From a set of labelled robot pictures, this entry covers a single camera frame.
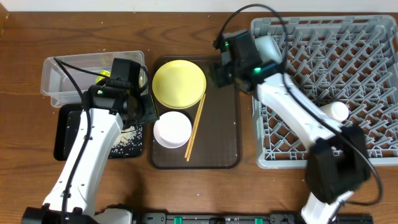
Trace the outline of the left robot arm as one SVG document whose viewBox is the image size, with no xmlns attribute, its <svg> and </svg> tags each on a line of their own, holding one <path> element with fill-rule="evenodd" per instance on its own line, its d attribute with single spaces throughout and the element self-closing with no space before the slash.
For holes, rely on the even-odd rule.
<svg viewBox="0 0 398 224">
<path fill-rule="evenodd" d="M 138 213 L 123 204 L 95 212 L 98 186 L 114 142 L 124 128 L 159 118 L 148 85 L 139 84 L 146 67 L 115 58 L 110 76 L 78 90 L 83 108 L 65 166 L 40 208 L 28 207 L 22 223 L 140 223 Z"/>
</svg>

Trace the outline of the light blue bowl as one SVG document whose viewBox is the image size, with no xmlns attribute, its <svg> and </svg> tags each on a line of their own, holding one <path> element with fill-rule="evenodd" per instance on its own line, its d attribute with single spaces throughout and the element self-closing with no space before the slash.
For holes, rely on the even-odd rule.
<svg viewBox="0 0 398 224">
<path fill-rule="evenodd" d="M 258 37 L 254 40 L 257 51 L 263 62 L 282 62 L 282 54 L 276 41 L 271 36 Z"/>
</svg>

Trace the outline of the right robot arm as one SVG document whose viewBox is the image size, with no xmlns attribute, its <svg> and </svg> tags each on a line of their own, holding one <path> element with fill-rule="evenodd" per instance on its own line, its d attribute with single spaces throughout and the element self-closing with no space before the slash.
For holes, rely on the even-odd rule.
<svg viewBox="0 0 398 224">
<path fill-rule="evenodd" d="M 324 113 L 286 73 L 287 56 L 271 37 L 254 39 L 241 30 L 213 41 L 221 60 L 211 66 L 216 86 L 252 93 L 293 130 L 308 149 L 305 181 L 310 196 L 301 211 L 305 223 L 331 223 L 338 209 L 370 177 L 364 132 Z"/>
</svg>

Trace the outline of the pink bowl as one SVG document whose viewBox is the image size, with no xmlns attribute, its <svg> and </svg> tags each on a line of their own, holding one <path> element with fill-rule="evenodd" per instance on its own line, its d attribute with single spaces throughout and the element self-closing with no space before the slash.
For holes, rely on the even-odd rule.
<svg viewBox="0 0 398 224">
<path fill-rule="evenodd" d="M 178 111 L 162 114 L 154 124 L 155 140 L 169 149 L 183 146 L 188 142 L 191 134 L 192 124 L 189 118 Z"/>
</svg>

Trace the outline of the white rice pile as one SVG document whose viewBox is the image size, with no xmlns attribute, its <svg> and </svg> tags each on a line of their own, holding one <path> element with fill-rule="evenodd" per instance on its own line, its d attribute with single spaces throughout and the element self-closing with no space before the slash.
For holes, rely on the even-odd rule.
<svg viewBox="0 0 398 224">
<path fill-rule="evenodd" d="M 139 157 L 143 148 L 143 127 L 141 125 L 131 126 L 122 130 L 111 148 L 109 158 Z"/>
</svg>

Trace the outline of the white green cup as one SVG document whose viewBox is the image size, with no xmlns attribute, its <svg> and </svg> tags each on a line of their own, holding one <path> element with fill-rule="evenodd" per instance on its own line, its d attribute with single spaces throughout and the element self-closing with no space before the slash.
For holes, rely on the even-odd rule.
<svg viewBox="0 0 398 224">
<path fill-rule="evenodd" d="M 321 106 L 320 109 L 329 117 L 339 122 L 343 122 L 349 116 L 348 107 L 344 103 L 339 101 Z"/>
</svg>

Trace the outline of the green yellow snack wrapper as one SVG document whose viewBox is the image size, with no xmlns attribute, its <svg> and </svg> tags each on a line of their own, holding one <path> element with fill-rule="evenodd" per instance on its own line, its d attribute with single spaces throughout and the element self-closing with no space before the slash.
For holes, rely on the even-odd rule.
<svg viewBox="0 0 398 224">
<path fill-rule="evenodd" d="M 111 72 L 107 71 L 107 70 L 101 70 L 100 74 L 101 74 L 101 76 L 97 76 L 97 78 L 95 80 L 95 83 L 98 83 L 98 82 L 100 82 L 101 80 L 103 80 L 105 78 L 109 78 L 110 75 L 111 75 Z"/>
</svg>

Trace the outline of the yellow round plate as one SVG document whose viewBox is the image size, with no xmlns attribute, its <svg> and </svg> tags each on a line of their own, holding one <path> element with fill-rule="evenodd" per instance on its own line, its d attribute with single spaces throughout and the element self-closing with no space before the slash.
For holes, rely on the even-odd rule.
<svg viewBox="0 0 398 224">
<path fill-rule="evenodd" d="M 155 73 L 152 91 L 156 99 L 172 109 L 185 109 L 199 102 L 206 91 L 203 70 L 188 60 L 173 60 Z"/>
</svg>

